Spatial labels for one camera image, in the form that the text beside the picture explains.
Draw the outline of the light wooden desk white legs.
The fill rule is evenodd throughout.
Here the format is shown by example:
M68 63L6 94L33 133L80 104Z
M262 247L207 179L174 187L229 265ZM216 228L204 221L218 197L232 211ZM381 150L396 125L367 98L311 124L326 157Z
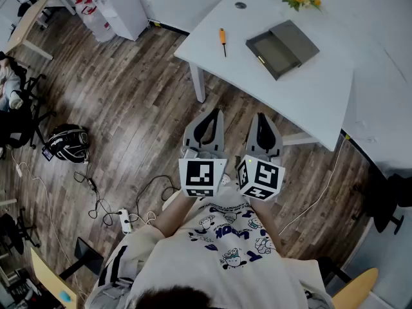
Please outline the light wooden desk white legs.
M71 13L71 15L76 15L75 9L70 5L67 0L58 0L63 6ZM13 49L20 46L25 46L31 49L33 52L38 53L49 61L53 60L53 57L42 50L40 47L34 45L28 40L28 34L36 23L38 16L46 8L46 5L50 0L38 0L34 5L29 7L26 13L22 16L14 32L9 38L6 48L3 50L4 53L10 53Z

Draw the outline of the white table leg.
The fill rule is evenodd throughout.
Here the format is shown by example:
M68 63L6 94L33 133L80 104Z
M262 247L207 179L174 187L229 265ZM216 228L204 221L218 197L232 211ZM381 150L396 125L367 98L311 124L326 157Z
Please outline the white table leg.
M192 82L194 84L194 90L196 98L199 102L205 102L205 85L204 85L204 75L203 69L195 65L195 63L189 63Z

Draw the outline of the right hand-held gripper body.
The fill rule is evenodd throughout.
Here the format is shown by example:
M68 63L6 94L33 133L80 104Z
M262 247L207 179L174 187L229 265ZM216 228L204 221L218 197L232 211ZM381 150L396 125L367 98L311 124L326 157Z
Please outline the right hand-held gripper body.
M237 165L238 192L259 201L274 200L281 191L284 176L280 149L244 150Z

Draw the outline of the clear plastic bags red print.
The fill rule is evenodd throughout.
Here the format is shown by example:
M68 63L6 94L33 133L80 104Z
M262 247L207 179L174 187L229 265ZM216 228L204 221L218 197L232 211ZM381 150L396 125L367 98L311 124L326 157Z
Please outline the clear plastic bags red print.
M98 42L108 42L116 37L116 33L93 0L75 0L75 10Z

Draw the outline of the yellow wooden chair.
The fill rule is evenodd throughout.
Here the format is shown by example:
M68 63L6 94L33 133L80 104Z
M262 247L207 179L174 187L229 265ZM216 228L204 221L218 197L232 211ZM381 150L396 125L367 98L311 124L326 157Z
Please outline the yellow wooden chair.
M351 280L332 297L335 309L358 309L368 297L379 275L377 268L370 268Z

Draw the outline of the black stand base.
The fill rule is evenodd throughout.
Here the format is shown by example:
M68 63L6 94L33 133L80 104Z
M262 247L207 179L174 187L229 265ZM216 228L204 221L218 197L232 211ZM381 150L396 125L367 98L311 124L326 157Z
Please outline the black stand base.
M86 267L96 276L100 274L104 258L80 237L75 246L75 258L76 262L59 275L62 280L67 280L81 267Z

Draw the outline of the white printed t-shirt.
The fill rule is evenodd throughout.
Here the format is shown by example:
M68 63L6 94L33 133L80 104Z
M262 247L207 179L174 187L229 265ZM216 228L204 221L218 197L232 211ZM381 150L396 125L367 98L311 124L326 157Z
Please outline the white printed t-shirt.
M199 197L173 236L124 236L85 309L335 309L318 262L280 256L229 181Z

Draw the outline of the black backpack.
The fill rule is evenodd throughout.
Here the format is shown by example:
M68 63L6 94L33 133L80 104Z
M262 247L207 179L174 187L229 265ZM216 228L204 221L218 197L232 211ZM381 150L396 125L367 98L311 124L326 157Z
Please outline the black backpack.
M47 161L57 157L75 164L88 164L88 149L89 136L85 127L61 124L51 132L49 140L42 148L42 155Z

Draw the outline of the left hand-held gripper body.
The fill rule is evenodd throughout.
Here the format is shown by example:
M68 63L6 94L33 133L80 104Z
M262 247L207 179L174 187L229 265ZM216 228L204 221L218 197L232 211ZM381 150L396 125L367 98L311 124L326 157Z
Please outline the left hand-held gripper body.
M213 197L220 187L226 158L184 147L178 160L182 192L188 197Z

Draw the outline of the grey box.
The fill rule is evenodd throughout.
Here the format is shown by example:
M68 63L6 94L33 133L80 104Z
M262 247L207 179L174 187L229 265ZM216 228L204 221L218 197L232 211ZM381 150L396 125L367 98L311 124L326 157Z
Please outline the grey box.
M275 80L319 53L318 47L291 20L246 40L246 46Z

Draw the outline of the black office chair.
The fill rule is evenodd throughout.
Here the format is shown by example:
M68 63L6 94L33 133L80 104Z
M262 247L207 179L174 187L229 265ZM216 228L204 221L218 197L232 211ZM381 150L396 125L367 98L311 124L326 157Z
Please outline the black office chair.
M395 225L394 235L397 235L403 222L404 215L395 217L397 208L412 208L412 176L404 178L393 174L388 179L372 174L367 186L359 183L352 187L353 192L364 196L364 202L358 215L351 218L359 220L363 215L373 218L376 230L382 233L392 222Z
M41 105L44 100L32 93L41 79L46 75L39 74L36 78L27 77L27 69L22 67L14 60L15 72L21 78L20 97L23 99L23 105L18 110L0 111L0 148L5 149L10 146L14 149L20 148L26 144L36 148L33 144L34 136L37 135L41 142L44 142L39 124L50 116L56 116L56 112L48 111L40 115Z
M35 224L26 226L24 224L23 212L25 207L19 209L19 215L14 220L11 215L4 213L0 216L0 245L12 255L11 249L14 248L18 254L24 253L24 242L29 241L35 248L41 245L35 243L31 237L29 230L35 230Z

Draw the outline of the person's left forearm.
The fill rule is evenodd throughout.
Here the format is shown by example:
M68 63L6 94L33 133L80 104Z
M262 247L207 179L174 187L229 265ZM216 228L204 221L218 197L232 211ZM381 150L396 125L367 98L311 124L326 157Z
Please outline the person's left forearm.
M168 199L168 206L156 217L151 225L158 229L165 238L171 237L184 223L186 215L195 204L196 197L187 197L184 192L177 191Z

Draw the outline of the white cabinet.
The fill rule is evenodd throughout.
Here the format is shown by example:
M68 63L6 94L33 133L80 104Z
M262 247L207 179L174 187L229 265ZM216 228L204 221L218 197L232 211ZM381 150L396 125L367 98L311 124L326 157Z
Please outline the white cabinet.
M120 37L136 41L147 27L148 19L140 0L100 0L100 9Z

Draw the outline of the person's right forearm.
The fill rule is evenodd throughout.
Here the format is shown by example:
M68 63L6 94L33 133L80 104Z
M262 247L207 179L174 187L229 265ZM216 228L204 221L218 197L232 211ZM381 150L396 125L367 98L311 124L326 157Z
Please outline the person's right forearm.
M272 207L274 206L272 201L262 201L255 198L250 199L250 205L254 209L257 217L263 224L265 230L268 232L276 251L280 256L283 256L283 247L281 238L279 237L279 231L276 227L274 217L272 214Z

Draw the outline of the white power strip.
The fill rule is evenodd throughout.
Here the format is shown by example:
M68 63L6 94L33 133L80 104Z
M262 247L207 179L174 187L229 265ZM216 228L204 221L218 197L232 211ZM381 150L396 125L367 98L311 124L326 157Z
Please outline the white power strip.
M132 233L132 224L127 209L119 209L117 214L120 218L122 232L124 234Z

